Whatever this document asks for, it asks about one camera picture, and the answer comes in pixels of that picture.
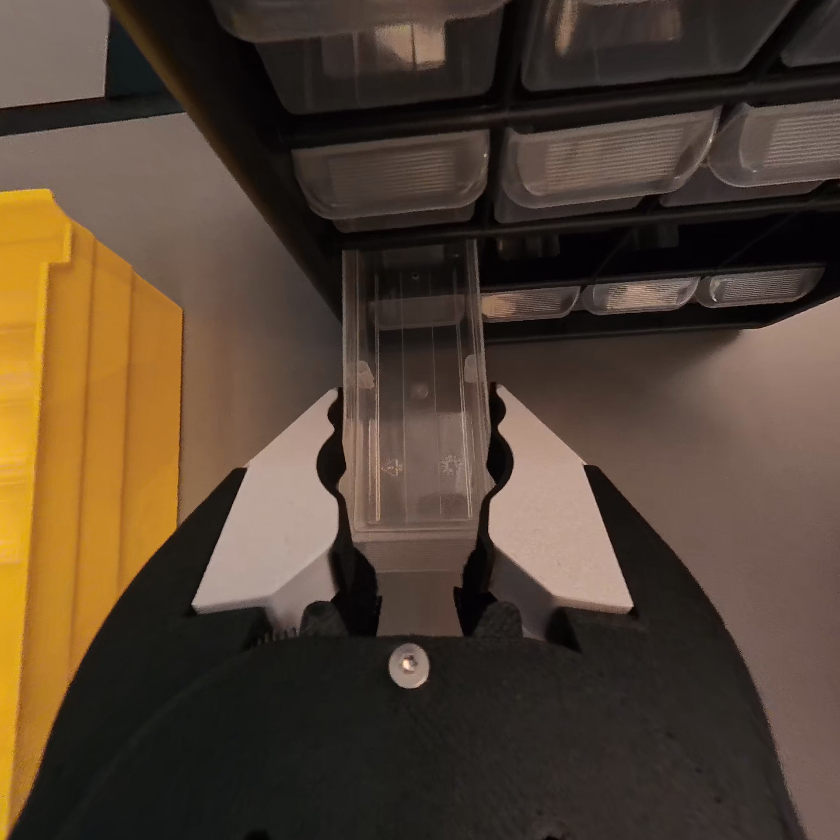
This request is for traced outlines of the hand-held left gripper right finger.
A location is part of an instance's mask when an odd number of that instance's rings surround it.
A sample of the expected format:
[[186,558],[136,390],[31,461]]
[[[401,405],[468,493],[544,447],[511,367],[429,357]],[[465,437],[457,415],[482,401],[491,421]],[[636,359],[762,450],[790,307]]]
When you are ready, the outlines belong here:
[[633,616],[586,463],[499,384],[486,465],[493,487],[456,587],[462,632],[482,633],[496,605],[516,614],[515,634],[570,634],[570,612]]

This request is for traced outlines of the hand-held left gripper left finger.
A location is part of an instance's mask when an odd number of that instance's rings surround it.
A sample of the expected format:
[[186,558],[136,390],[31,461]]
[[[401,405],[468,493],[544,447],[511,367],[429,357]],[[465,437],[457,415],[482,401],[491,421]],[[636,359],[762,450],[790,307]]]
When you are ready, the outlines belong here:
[[332,604],[348,634],[377,632],[377,580],[350,536],[339,388],[319,398],[245,468],[192,600],[198,614],[262,610],[277,634]]

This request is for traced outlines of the clear plastic drawer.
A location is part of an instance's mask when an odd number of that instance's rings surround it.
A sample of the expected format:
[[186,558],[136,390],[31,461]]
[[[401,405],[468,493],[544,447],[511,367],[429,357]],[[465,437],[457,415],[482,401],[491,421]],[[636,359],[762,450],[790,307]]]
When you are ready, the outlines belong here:
[[477,245],[346,250],[339,487],[376,572],[460,572],[476,546],[490,411]]

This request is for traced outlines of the black drawer cabinet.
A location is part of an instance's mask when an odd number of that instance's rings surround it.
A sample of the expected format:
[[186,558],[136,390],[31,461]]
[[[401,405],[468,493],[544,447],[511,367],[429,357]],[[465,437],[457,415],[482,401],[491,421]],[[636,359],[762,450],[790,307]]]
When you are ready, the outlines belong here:
[[[576,281],[644,280],[824,264],[802,299],[747,308],[694,304],[663,314],[561,319],[486,326],[490,343],[605,338],[645,333],[761,329],[838,299],[838,179],[805,197],[717,205],[661,206],[649,196],[624,213],[500,224],[493,197],[507,129],[561,130],[741,103],[770,106],[838,97],[838,62],[787,66],[783,53],[823,2],[794,2],[747,65],[728,75],[632,85],[531,91],[522,82],[539,2],[509,2],[487,93],[394,108],[295,115],[270,83],[255,45],[229,34],[210,2],[109,2],[174,100],[245,190],[323,300],[340,314],[340,252],[444,245],[474,239],[479,277],[491,291]],[[291,151],[323,145],[487,130],[488,182],[470,219],[345,234],[307,206]]]

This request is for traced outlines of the set of clear cabinet drawers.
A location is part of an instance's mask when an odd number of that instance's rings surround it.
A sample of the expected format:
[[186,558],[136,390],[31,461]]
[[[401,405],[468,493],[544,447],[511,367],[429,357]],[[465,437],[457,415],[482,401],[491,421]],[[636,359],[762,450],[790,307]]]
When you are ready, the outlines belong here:
[[[331,308],[364,245],[838,263],[838,2],[207,5]],[[724,229],[717,264],[685,226]]]

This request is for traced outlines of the yellow plastic bin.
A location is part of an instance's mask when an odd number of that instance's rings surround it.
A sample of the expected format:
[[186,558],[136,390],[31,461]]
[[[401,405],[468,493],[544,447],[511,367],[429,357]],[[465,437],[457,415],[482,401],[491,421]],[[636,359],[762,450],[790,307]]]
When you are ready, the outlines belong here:
[[1,195],[1,824],[176,527],[183,312],[46,189]]

